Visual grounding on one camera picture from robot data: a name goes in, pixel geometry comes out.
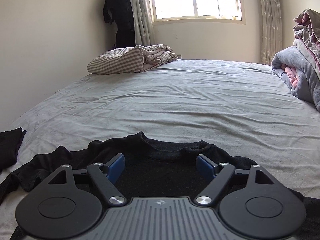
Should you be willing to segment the black sweater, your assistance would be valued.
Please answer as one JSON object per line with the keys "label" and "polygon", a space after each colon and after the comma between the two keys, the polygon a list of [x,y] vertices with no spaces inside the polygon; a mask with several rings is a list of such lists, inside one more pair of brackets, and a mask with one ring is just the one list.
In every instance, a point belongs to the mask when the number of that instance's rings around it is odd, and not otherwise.
{"label": "black sweater", "polygon": [[163,142],[139,132],[124,138],[95,140],[79,151],[59,146],[52,153],[37,154],[5,178],[1,183],[1,198],[18,188],[30,192],[61,165],[68,164],[81,170],[93,163],[106,163],[118,153],[124,155],[126,165],[116,187],[126,198],[195,198],[207,184],[196,169],[196,158],[201,154],[215,163],[229,163],[240,170],[254,165],[252,159],[231,156],[205,141]]}

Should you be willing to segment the grey bed sheet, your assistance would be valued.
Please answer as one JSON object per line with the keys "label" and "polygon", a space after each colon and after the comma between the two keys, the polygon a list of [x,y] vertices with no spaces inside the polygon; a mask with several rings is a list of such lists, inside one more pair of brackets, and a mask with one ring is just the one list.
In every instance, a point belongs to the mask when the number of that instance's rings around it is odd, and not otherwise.
{"label": "grey bed sheet", "polygon": [[285,186],[319,197],[319,112],[294,97],[270,66],[178,60],[136,74],[90,74],[15,120],[26,130],[17,166],[58,146],[143,132],[205,142],[255,160]]}

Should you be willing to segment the grey pink folded quilt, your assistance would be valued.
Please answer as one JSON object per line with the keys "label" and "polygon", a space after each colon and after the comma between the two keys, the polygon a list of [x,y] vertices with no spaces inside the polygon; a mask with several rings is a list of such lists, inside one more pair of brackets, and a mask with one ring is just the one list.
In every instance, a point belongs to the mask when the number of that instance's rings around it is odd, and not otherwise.
{"label": "grey pink folded quilt", "polygon": [[277,52],[271,62],[272,70],[288,86],[292,95],[319,110],[319,78],[312,65],[294,46]]}

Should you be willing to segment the striped folded blanket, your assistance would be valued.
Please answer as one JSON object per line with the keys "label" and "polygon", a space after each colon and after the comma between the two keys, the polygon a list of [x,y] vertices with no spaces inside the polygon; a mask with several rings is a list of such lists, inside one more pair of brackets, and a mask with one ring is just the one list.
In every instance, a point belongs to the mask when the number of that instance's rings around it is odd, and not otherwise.
{"label": "striped folded blanket", "polygon": [[178,59],[167,45],[136,45],[106,51],[93,59],[87,66],[92,74],[141,73]]}

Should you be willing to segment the right patterned curtain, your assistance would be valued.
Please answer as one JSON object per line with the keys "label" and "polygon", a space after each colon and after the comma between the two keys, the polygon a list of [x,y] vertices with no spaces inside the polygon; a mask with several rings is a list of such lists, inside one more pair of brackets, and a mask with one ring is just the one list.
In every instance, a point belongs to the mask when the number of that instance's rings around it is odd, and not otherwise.
{"label": "right patterned curtain", "polygon": [[260,63],[271,65],[274,55],[282,49],[282,17],[280,0],[260,0],[262,38]]}

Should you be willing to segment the patterned curtain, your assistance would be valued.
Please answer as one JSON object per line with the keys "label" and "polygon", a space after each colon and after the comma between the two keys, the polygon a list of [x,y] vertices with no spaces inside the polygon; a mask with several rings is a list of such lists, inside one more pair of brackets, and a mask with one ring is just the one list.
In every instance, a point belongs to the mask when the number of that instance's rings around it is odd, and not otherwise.
{"label": "patterned curtain", "polygon": [[150,46],[155,44],[151,0],[130,0],[135,25],[136,44]]}
{"label": "patterned curtain", "polygon": [[280,0],[260,0],[262,38],[260,63],[271,65],[274,55],[282,49],[282,17]]}

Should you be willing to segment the beige pink folded comforter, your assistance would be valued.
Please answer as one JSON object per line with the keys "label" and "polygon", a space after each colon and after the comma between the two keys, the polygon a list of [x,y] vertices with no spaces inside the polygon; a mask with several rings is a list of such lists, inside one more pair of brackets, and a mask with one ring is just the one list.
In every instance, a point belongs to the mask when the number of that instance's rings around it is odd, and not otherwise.
{"label": "beige pink folded comforter", "polygon": [[295,19],[294,46],[311,64],[319,78],[319,12],[305,9]]}

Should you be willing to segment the black hanging garment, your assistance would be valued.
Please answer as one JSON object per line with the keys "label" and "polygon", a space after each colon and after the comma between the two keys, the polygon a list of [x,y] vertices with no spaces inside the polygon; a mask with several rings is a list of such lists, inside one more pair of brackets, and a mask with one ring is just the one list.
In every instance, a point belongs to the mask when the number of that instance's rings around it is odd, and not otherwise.
{"label": "black hanging garment", "polygon": [[103,8],[105,23],[117,26],[115,48],[134,47],[135,24],[130,0],[105,0]]}

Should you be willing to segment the bright window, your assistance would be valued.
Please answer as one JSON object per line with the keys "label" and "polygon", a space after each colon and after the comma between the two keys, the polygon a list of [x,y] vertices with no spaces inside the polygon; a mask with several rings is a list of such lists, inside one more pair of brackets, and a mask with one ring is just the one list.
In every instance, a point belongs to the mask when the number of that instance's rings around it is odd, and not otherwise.
{"label": "bright window", "polygon": [[242,21],[241,0],[151,0],[153,20]]}

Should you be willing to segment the left patterned curtain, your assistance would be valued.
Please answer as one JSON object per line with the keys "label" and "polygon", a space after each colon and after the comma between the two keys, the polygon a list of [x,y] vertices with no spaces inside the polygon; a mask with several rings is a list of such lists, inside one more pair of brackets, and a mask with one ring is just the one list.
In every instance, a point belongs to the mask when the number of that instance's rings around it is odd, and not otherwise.
{"label": "left patterned curtain", "polygon": [[136,44],[150,46],[155,44],[151,0],[130,0],[135,25]]}

